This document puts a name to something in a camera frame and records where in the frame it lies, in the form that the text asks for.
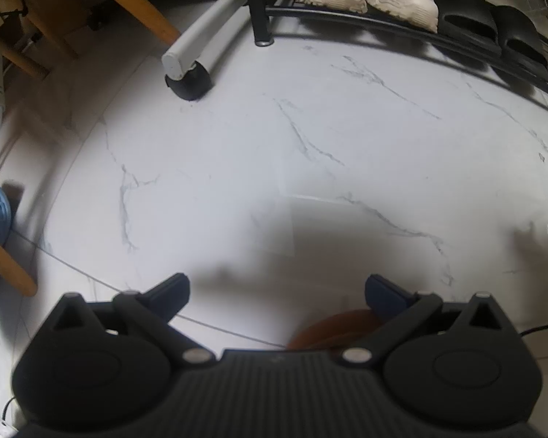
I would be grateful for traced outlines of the orange round object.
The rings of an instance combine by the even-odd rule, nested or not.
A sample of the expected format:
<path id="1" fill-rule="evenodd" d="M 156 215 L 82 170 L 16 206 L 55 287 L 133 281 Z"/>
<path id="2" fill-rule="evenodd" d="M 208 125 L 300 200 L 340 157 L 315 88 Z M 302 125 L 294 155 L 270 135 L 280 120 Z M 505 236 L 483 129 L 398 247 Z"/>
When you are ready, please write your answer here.
<path id="1" fill-rule="evenodd" d="M 341 349 L 373 333 L 383 322 L 371 310 L 334 314 L 299 331 L 287 350 Z"/>

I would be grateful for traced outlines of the right black slide sandal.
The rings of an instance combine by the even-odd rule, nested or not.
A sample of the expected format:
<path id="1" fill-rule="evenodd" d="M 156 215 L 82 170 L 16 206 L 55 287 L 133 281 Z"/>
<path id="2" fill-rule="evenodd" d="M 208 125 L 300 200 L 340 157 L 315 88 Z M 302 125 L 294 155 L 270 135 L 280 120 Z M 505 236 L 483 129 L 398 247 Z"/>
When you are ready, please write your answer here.
<path id="1" fill-rule="evenodd" d="M 519 9 L 506 5 L 493 5 L 491 15 L 497 27 L 502 58 L 548 82 L 548 61 L 530 18 Z"/>

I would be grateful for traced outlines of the black slide sandal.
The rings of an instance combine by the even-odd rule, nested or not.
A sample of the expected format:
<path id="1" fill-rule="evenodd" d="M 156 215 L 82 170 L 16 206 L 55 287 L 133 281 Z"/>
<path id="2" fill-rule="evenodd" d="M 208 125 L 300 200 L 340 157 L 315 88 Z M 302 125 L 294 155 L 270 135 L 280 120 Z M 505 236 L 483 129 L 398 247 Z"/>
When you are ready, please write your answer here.
<path id="1" fill-rule="evenodd" d="M 434 0 L 437 33 L 499 57 L 498 30 L 486 0 Z"/>
<path id="2" fill-rule="evenodd" d="M 519 9 L 506 5 L 493 5 L 491 15 L 497 27 L 502 58 L 548 82 L 548 61 L 530 18 Z"/>

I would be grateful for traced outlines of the left black slide sandal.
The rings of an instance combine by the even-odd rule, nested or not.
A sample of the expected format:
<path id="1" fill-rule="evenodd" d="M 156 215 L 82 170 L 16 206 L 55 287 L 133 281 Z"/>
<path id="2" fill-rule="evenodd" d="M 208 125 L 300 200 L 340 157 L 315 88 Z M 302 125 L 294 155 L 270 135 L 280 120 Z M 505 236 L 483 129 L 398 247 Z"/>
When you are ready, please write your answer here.
<path id="1" fill-rule="evenodd" d="M 486 0 L 434 0 L 437 33 L 499 57 L 498 30 Z"/>

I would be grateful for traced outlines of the grey caster leg with wheel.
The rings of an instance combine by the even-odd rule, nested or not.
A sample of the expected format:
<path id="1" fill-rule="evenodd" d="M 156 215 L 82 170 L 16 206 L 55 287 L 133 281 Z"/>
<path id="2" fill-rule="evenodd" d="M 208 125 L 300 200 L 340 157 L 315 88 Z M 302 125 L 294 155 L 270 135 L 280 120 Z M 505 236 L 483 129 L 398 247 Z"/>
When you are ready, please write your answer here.
<path id="1" fill-rule="evenodd" d="M 196 101 L 212 89 L 212 72 L 249 24 L 246 2 L 217 0 L 165 51 L 165 83 L 180 99 Z"/>

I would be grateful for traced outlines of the black metal shoe rack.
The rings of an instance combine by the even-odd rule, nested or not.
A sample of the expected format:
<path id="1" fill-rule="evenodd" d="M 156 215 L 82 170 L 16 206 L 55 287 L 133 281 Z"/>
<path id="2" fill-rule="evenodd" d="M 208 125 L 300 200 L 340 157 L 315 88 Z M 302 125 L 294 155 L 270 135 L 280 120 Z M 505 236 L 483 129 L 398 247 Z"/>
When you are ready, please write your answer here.
<path id="1" fill-rule="evenodd" d="M 483 64 L 488 64 L 548 94 L 548 82 L 543 81 L 541 77 L 530 73 L 519 64 L 503 60 L 502 57 L 490 50 L 480 49 L 473 43 L 451 38 L 450 36 L 430 33 L 408 23 L 400 22 L 375 9 L 371 9 L 365 14 L 356 14 L 302 4 L 286 4 L 285 1 L 247 0 L 256 46 L 270 46 L 274 43 L 271 31 L 271 19 L 273 17 L 341 23 L 368 30 L 377 30 L 398 37 L 406 36 L 422 43 L 430 43 L 438 49 L 449 50 L 463 57 L 469 57 L 483 62 Z"/>

